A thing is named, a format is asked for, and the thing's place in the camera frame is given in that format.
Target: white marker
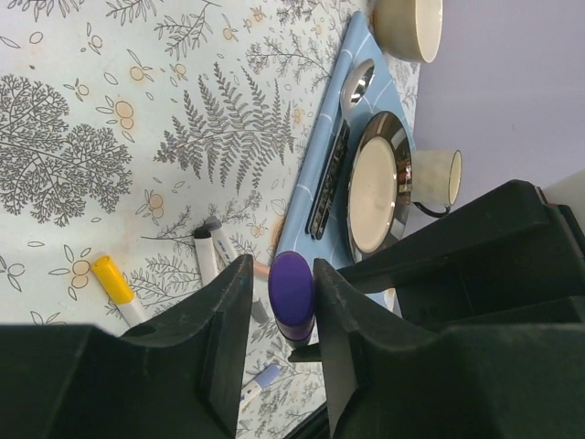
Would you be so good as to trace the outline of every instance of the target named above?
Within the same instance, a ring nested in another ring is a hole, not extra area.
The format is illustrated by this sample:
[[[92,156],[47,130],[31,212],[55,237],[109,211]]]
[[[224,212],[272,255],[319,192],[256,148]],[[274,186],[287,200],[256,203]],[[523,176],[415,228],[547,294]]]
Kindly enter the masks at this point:
[[[221,260],[226,265],[230,265],[232,262],[234,262],[238,257],[238,252],[236,252],[236,249],[234,249],[234,246],[229,241],[228,235],[224,231],[223,227],[221,227],[221,221],[216,217],[209,217],[203,223],[202,228],[208,230],[209,233],[211,233],[213,245],[215,246],[216,251],[219,253]],[[260,324],[266,323],[270,320],[268,314],[266,314],[266,309],[264,308],[260,298],[256,295],[256,292],[253,292],[252,296],[251,315],[252,318]]]
[[[201,273],[201,284],[205,286],[218,277],[218,263],[216,262],[216,253],[213,250],[213,240],[211,233],[201,228],[193,231],[193,239],[199,272]]]
[[[278,369],[278,366],[271,364],[268,368],[257,375],[254,380],[246,384],[241,390],[241,395],[239,396],[239,412],[241,413],[242,410],[250,404],[250,401],[260,395],[262,389],[266,389],[270,386],[280,373],[281,370]]]

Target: cream bowl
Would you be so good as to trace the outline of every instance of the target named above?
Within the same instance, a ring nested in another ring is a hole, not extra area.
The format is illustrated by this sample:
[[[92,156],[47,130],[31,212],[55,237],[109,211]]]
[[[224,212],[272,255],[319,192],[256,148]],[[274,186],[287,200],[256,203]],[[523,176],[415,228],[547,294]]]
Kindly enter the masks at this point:
[[[414,62],[432,62],[439,51],[442,0],[378,0],[374,34],[390,55]]]

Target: floral tablecloth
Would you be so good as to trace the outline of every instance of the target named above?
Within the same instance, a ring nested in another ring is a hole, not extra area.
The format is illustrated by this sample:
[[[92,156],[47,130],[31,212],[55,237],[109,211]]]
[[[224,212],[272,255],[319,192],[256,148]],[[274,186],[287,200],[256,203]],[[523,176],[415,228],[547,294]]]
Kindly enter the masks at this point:
[[[209,214],[269,262],[347,19],[365,0],[5,0],[0,5],[0,321],[128,326],[90,274],[110,254],[152,315],[200,286]],[[407,118],[418,66],[388,58]],[[268,308],[266,285],[256,290]],[[324,401],[273,322],[244,381],[281,376],[239,437],[282,438]]]

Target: marker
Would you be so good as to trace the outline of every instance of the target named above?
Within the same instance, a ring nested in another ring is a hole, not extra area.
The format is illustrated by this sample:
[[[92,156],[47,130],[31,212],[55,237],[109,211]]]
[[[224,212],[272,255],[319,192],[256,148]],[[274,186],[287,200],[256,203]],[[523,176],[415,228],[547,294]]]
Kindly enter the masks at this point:
[[[254,380],[250,381],[241,390],[239,396],[239,412],[241,413],[250,401],[256,398],[262,392],[262,389],[266,389],[271,383],[278,377],[281,370],[275,364],[271,364],[268,368],[263,370],[260,374],[256,375]]]
[[[201,283],[205,286],[218,277],[218,263],[213,250],[213,240],[211,239],[211,233],[201,228],[193,230],[193,239],[195,240]]]
[[[271,273],[271,267],[265,263],[254,261],[254,274],[262,281],[267,281],[268,276]]]
[[[124,281],[120,270],[110,256],[98,259],[91,266],[91,270],[108,296],[118,306],[124,320],[130,327],[135,327],[150,319],[140,300],[134,295],[130,285]]]
[[[309,344],[314,328],[314,288],[311,269],[296,252],[274,259],[268,278],[268,297],[276,326],[293,348]]]
[[[209,217],[203,223],[202,229],[207,230],[211,233],[211,238],[213,239],[213,245],[216,248],[216,251],[219,254],[219,257],[226,265],[230,265],[232,262],[236,260],[238,257],[238,252],[234,249],[234,246],[231,244],[228,235],[224,231],[221,221],[216,217]],[[256,273],[256,262],[254,261],[254,272]],[[256,292],[253,292],[252,296],[252,309],[251,315],[256,322],[263,324],[270,320],[268,314],[266,313],[266,309],[264,309],[264,305],[260,298],[256,295]]]

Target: purple cap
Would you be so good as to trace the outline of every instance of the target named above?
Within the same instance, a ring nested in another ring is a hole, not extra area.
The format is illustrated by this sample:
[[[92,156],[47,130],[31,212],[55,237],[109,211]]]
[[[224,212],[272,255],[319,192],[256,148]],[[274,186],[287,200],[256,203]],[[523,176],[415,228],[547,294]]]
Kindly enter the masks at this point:
[[[268,297],[281,333],[293,343],[308,343],[314,326],[314,289],[303,256],[296,252],[276,256],[268,277]]]

